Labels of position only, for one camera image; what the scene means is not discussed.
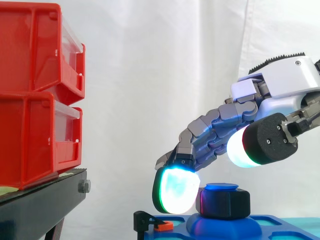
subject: black clamp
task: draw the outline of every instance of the black clamp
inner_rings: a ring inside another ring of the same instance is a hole
[[[161,224],[166,223],[145,211],[136,211],[133,214],[133,230],[138,233],[137,240],[145,239],[145,231],[149,230],[149,225],[154,225],[157,228]]]

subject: white backdrop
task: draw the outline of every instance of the white backdrop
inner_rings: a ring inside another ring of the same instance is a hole
[[[316,0],[57,2],[86,45],[86,97],[76,105],[92,183],[66,217],[62,240],[136,239],[133,213],[157,214],[155,162],[189,122],[221,105],[238,75],[266,58],[303,51],[320,58]],[[242,169],[221,156],[199,171],[201,184],[239,184],[254,214],[319,216],[319,131],[279,163]]]

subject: metal bolt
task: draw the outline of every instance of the metal bolt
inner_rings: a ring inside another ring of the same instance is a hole
[[[91,181],[90,180],[81,180],[78,185],[78,191],[82,194],[87,194],[91,189]]]

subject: red storage bin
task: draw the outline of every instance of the red storage bin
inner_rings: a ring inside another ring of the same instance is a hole
[[[0,33],[0,91],[48,91],[65,105],[85,97],[85,46],[58,4],[0,1]]]
[[[82,110],[49,92],[0,92],[0,187],[25,189],[81,164]]]

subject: blue cap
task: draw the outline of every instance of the blue cap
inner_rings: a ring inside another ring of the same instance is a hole
[[[232,183],[208,183],[204,189],[210,191],[235,191],[239,186]]]

